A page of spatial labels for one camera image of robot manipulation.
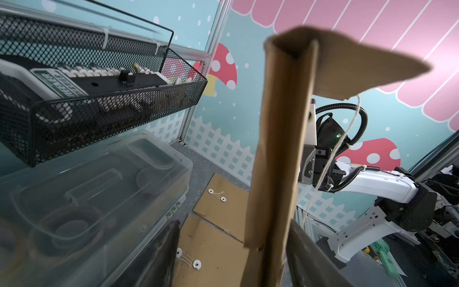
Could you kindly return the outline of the brown file bag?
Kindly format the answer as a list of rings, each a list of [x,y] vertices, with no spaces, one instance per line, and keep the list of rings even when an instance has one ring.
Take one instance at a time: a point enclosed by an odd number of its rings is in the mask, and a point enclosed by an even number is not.
[[[249,251],[244,287],[280,282],[312,97],[347,100],[431,70],[415,57],[311,26],[267,38],[264,49],[259,142],[243,240]]]
[[[193,212],[243,242],[248,199],[249,192],[215,173]]]
[[[248,250],[195,215],[180,230],[174,267],[174,287],[238,287]]]

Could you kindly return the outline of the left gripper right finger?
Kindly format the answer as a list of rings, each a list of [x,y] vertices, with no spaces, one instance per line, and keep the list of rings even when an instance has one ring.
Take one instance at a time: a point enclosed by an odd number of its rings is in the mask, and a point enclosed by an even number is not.
[[[350,287],[352,284],[294,220],[291,221],[286,254],[295,287]]]

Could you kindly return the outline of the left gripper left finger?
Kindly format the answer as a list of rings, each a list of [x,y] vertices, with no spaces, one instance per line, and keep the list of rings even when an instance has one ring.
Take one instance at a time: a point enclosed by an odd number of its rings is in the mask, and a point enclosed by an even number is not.
[[[112,285],[114,287],[172,286],[179,234],[180,222],[174,220],[168,223]]]

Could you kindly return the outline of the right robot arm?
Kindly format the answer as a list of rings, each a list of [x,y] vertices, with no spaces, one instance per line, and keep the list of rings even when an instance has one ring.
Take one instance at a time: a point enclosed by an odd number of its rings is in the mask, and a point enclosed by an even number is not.
[[[317,245],[330,260],[343,268],[363,248],[394,233],[413,239],[416,232],[431,230],[442,237],[459,235],[459,207],[450,204],[428,185],[416,182],[406,170],[385,171],[375,167],[378,154],[365,165],[353,166],[345,157],[336,160],[333,147],[342,153],[360,139],[368,116],[355,104],[312,106],[309,113],[313,142],[304,146],[299,180],[300,199],[295,220],[312,232],[325,208],[320,193],[361,193],[375,196],[375,203],[355,222],[321,236]]]

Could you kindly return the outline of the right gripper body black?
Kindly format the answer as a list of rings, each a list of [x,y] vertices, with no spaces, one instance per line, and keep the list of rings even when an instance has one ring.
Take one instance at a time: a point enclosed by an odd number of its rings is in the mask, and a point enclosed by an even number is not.
[[[339,191],[338,186],[345,172],[337,166],[335,159],[332,160],[330,167],[325,168],[327,161],[331,158],[331,153],[330,147],[304,145],[298,182],[316,187],[320,175],[325,171],[325,177],[319,185],[319,191]]]

